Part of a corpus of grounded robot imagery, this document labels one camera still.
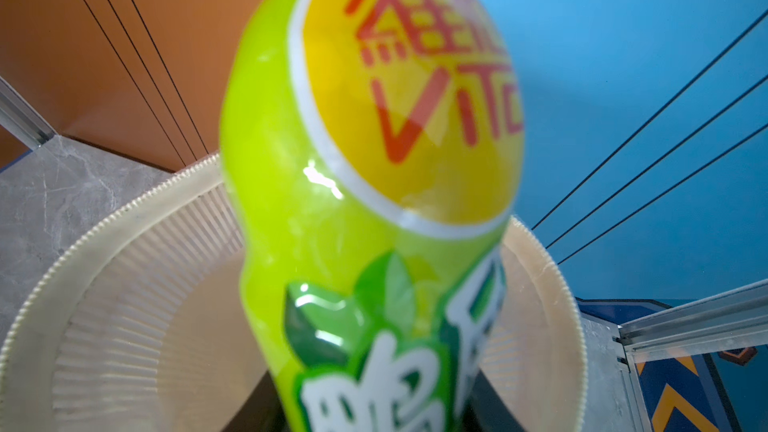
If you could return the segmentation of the lime green tea bottle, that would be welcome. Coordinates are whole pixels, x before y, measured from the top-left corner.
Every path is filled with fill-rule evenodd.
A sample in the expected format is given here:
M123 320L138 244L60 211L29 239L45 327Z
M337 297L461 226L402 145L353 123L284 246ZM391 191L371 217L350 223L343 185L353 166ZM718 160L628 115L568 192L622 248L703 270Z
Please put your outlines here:
M453 431L507 284L524 118L481 0L263 0L220 125L240 296L295 431Z

